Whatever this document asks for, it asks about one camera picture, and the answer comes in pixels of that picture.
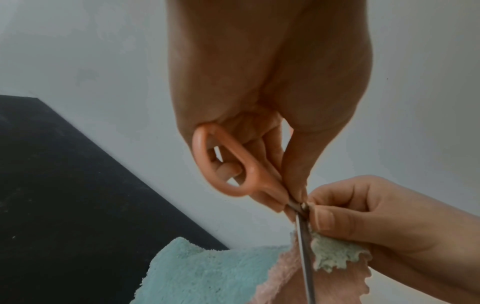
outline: dark mat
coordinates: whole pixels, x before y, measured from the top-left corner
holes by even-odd
[[[0,96],[0,303],[129,303],[178,236],[226,249],[40,100]]]

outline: towel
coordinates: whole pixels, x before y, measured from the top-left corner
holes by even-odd
[[[317,303],[360,303],[370,254],[312,234]],[[306,304],[296,234],[291,246],[204,250],[177,238],[162,249],[130,304]]]

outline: orange scissors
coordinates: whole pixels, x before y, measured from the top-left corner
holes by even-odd
[[[219,178],[212,168],[207,150],[207,139],[213,136],[243,165],[245,182],[233,186]],[[295,211],[296,230],[300,248],[303,277],[305,280],[306,298],[308,304],[315,304],[313,269],[310,260],[309,210],[306,204],[295,201],[285,187],[274,178],[243,145],[216,123],[206,123],[197,127],[193,134],[192,150],[195,162],[204,178],[218,191],[229,196],[246,196],[262,191]]]

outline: pink fabric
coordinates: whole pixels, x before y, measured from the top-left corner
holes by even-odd
[[[365,279],[371,276],[367,257],[360,256],[356,263],[348,262],[346,269],[335,268],[331,273],[320,269],[314,273],[317,304],[361,303],[360,296],[368,294]],[[292,249],[280,255],[268,272],[268,280],[257,286],[248,304],[307,304],[305,283],[298,240]]]

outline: orange scissors handle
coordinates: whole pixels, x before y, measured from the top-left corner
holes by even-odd
[[[215,137],[242,163],[245,170],[245,182],[242,185],[230,185],[217,176],[208,155],[208,136]],[[222,126],[216,123],[200,125],[193,134],[192,150],[193,157],[202,175],[216,190],[229,196],[246,196],[256,191],[262,191],[282,206],[289,203],[289,193],[285,187]]]

